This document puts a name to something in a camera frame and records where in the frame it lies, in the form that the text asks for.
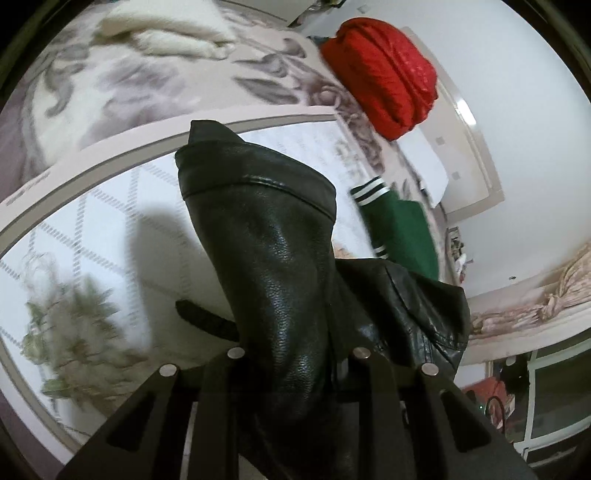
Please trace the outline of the white pillow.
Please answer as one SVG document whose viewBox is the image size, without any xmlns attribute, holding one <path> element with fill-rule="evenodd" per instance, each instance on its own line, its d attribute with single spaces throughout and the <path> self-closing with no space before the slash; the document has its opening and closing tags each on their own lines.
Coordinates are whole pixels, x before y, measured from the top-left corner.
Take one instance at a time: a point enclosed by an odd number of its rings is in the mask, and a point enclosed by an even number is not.
<svg viewBox="0 0 591 480">
<path fill-rule="evenodd" d="M 431 144 L 418 128 L 408 131 L 397 141 L 404 157 L 419 179 L 431 208 L 437 207 L 446 193 L 449 177 Z"/>
</svg>

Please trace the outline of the beige bed headboard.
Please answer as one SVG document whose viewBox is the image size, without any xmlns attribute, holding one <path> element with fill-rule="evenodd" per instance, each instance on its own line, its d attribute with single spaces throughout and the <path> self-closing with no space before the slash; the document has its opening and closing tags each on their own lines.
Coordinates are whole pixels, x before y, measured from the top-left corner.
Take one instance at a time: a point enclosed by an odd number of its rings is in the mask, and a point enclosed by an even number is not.
<svg viewBox="0 0 591 480">
<path fill-rule="evenodd" d="M 500 177 L 477 120 L 456 83 L 411 28 L 402 31 L 437 73 L 438 99 L 419 129 L 446 169 L 449 184 L 442 206 L 449 221 L 458 223 L 505 200 Z"/>
</svg>

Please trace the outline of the red garment on ledge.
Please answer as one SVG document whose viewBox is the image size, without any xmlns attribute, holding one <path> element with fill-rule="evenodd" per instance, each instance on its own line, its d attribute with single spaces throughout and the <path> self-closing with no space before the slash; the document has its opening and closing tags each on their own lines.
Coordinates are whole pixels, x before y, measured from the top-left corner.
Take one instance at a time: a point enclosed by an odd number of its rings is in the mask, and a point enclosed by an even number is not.
<svg viewBox="0 0 591 480">
<path fill-rule="evenodd" d="M 515 411 L 515 395 L 508 392 L 503 381 L 489 377 L 462 391 L 498 430 L 505 428 L 505 421 Z"/>
</svg>

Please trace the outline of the red quilted duvet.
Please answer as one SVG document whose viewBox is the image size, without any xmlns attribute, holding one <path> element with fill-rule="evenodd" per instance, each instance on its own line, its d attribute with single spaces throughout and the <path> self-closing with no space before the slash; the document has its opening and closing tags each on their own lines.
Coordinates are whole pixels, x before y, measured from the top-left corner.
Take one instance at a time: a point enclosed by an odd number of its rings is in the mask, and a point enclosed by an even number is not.
<svg viewBox="0 0 591 480">
<path fill-rule="evenodd" d="M 320 51 L 374 129 L 389 141 L 425 121 L 438 99 L 436 69 L 387 22 L 349 19 Z"/>
</svg>

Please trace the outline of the white bedside table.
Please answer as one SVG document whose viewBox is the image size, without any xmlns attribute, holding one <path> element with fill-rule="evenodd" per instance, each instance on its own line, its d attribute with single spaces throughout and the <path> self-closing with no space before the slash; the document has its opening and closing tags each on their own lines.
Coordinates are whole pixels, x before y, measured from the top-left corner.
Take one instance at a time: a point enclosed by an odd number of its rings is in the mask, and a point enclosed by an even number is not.
<svg viewBox="0 0 591 480">
<path fill-rule="evenodd" d="M 446 261 L 453 282 L 462 286 L 466 280 L 467 268 L 473 260 L 468 258 L 458 227 L 450 227 L 446 231 Z"/>
</svg>

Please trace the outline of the white diamond pattern mat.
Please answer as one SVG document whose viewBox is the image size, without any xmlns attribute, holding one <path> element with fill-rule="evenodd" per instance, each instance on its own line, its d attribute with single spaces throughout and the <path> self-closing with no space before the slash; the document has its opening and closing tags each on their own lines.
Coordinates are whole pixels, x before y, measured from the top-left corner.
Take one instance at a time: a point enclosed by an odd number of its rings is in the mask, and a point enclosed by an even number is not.
<svg viewBox="0 0 591 480">
<path fill-rule="evenodd" d="M 67 463 L 157 367 L 225 347 L 174 307 L 231 314 L 179 191 L 190 121 L 100 141 L 1 205 L 1 392 L 28 456 Z"/>
</svg>

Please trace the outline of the pink floral curtain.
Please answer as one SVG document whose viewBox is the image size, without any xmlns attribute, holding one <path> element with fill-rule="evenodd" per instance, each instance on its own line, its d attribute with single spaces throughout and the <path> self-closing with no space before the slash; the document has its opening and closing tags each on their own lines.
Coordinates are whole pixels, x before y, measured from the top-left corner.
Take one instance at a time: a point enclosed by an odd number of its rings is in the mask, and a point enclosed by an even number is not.
<svg viewBox="0 0 591 480">
<path fill-rule="evenodd" d="M 565 265 L 469 299 L 472 334 L 461 364 L 538 350 L 590 328 L 590 245 Z"/>
</svg>

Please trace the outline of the black leather jacket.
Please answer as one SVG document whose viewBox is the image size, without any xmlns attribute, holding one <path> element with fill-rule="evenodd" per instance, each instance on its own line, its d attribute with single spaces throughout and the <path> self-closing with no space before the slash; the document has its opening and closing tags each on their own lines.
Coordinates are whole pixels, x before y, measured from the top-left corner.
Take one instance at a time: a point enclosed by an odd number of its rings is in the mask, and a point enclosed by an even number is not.
<svg viewBox="0 0 591 480">
<path fill-rule="evenodd" d="M 366 479 L 339 363 L 365 347 L 398 371 L 457 371 L 470 313 L 459 287 L 332 251 L 335 188 L 314 169 L 195 120 L 175 155 L 181 195 L 245 349 L 238 453 L 270 479 Z"/>
</svg>

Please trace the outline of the white folded blanket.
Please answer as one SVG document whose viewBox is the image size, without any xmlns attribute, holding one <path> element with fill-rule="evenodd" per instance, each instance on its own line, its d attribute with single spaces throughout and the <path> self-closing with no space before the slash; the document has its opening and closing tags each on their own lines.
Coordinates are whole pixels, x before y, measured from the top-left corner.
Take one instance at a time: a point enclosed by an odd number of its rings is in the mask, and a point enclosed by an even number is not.
<svg viewBox="0 0 591 480">
<path fill-rule="evenodd" d="M 147 55 L 223 60 L 238 36 L 212 1 L 120 1 L 101 20 L 105 37 L 127 35 Z"/>
</svg>

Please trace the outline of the floral pink bed cover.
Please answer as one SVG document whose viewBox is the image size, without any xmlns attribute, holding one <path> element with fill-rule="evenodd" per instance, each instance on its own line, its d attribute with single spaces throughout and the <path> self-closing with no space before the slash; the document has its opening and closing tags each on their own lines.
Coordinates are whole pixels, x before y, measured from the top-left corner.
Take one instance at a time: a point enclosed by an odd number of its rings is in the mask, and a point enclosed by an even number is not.
<svg viewBox="0 0 591 480">
<path fill-rule="evenodd" d="M 338 192 L 332 243 L 339 257 L 373 249 L 349 191 L 382 176 L 402 197 L 422 201 L 417 177 L 397 145 L 370 127 L 332 76 L 317 47 L 257 14 L 223 8 L 238 36 L 223 60 L 148 56 L 124 38 L 100 34 L 110 5 L 73 19 L 41 52 L 1 115 L 1 205 L 71 155 L 125 131 L 189 116 L 245 122 L 245 139 L 300 160 Z M 2 401 L 9 406 L 1 392 Z M 51 478 L 62 468 L 46 450 L 23 450 L 24 425 L 4 417 L 24 456 Z"/>
</svg>

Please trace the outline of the green varsity jacket folded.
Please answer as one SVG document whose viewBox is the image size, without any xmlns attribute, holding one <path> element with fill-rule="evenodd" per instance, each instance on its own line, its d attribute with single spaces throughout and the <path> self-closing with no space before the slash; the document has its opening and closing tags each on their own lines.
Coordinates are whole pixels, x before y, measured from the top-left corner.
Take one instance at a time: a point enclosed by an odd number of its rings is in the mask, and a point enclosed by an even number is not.
<svg viewBox="0 0 591 480">
<path fill-rule="evenodd" d="M 402 200 L 381 177 L 353 187 L 349 193 L 379 258 L 390 259 L 432 280 L 439 279 L 439 257 L 419 202 Z"/>
</svg>

